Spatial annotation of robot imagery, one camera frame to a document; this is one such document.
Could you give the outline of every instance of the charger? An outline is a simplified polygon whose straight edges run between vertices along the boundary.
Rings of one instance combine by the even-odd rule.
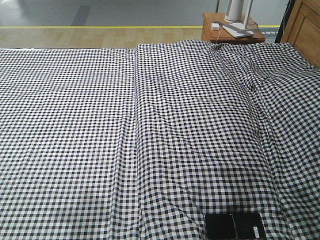
[[[211,29],[212,30],[220,30],[220,24],[217,22],[211,23]]]

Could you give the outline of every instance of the white lamp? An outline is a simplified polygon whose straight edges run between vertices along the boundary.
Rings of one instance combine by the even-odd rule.
[[[247,29],[249,15],[251,12],[253,0],[249,0],[243,24],[241,21],[244,0],[229,0],[229,6],[224,20],[230,24],[222,27],[235,38],[252,36],[253,31]]]

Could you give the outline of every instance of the checkered bedsheet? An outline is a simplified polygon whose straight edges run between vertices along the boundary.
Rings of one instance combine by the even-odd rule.
[[[288,44],[0,50],[0,238],[318,239],[319,88]]]

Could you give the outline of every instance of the yellow line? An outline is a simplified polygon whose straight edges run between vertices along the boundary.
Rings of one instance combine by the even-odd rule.
[[[259,25],[259,28],[279,28]],[[0,29],[201,29],[202,26],[0,26]]]

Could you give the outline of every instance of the bedside table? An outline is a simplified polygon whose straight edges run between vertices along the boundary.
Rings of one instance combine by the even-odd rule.
[[[255,44],[262,43],[266,40],[265,36],[261,33],[258,28],[258,25],[252,22],[250,17],[249,23],[247,25],[248,29],[253,29],[253,36],[239,37],[235,38],[230,33],[228,33],[224,28],[222,28],[221,35],[219,36],[218,30],[211,30],[211,24],[214,22],[220,22],[222,24],[228,24],[229,22],[225,21],[225,13],[223,12],[205,12],[203,14],[203,26],[202,26],[202,36],[201,40],[209,41],[212,43],[229,43],[229,44]]]

